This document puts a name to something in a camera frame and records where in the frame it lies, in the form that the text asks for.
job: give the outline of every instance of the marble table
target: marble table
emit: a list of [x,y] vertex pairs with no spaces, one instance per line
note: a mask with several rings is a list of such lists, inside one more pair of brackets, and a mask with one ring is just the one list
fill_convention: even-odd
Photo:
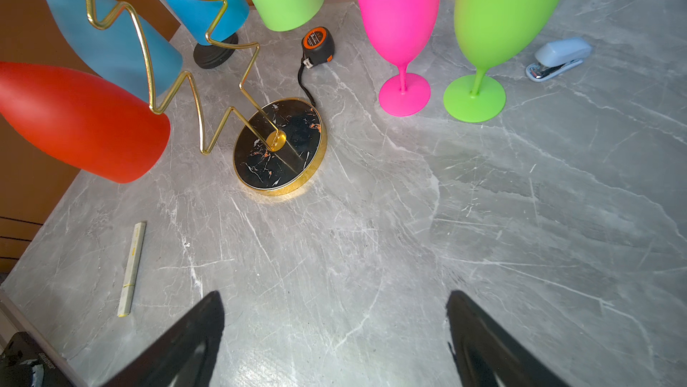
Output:
[[[262,52],[259,102],[303,96],[299,41],[333,33],[333,62],[306,71],[329,147],[296,197],[251,193],[234,175],[240,129],[197,149],[185,88],[149,174],[116,185],[81,173],[3,289],[76,371],[106,381],[211,290],[226,326],[213,386],[457,386],[445,309],[466,291],[572,386],[678,386],[687,379],[687,0],[562,0],[531,46],[490,74],[500,116],[468,125],[442,94],[473,72],[442,0],[410,65],[432,85],[413,117],[376,96],[396,73],[355,2],[301,28],[239,32]],[[595,48],[551,81],[523,69],[554,39]],[[237,83],[250,54],[212,71],[172,43],[215,123],[252,114]],[[148,221],[133,313],[117,318],[133,225]]]

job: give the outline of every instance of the green wine glass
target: green wine glass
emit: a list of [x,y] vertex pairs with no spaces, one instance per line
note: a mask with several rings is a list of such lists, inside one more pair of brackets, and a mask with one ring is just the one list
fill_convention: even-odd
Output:
[[444,92],[444,106],[462,122],[496,117],[506,91],[489,68],[511,59],[537,36],[560,0],[455,0],[455,37],[477,73],[455,80]]

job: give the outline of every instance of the tape measure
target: tape measure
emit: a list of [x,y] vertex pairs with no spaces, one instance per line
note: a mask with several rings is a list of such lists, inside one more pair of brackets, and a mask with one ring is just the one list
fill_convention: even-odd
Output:
[[309,31],[303,37],[301,47],[303,47],[303,58],[301,59],[301,67],[298,70],[298,85],[308,96],[310,103],[315,106],[313,95],[305,88],[302,82],[303,69],[310,69],[313,66],[331,62],[334,58],[334,38],[327,28],[320,26]]

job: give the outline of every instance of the light blue stapler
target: light blue stapler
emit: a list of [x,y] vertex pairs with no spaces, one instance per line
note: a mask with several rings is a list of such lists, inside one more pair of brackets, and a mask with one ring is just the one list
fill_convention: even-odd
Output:
[[535,53],[539,63],[525,68],[532,81],[542,82],[554,78],[582,63],[591,54],[591,46],[580,37],[552,41]]

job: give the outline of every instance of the yellow object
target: yellow object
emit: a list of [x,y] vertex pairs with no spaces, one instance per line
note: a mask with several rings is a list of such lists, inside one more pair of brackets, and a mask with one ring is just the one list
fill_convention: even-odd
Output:
[[126,262],[125,284],[122,286],[120,296],[120,306],[117,309],[118,317],[126,317],[131,313],[131,301],[136,285],[136,275],[138,275],[138,263],[141,261],[141,245],[143,245],[143,235],[146,233],[146,222],[136,223],[131,237],[131,254]]

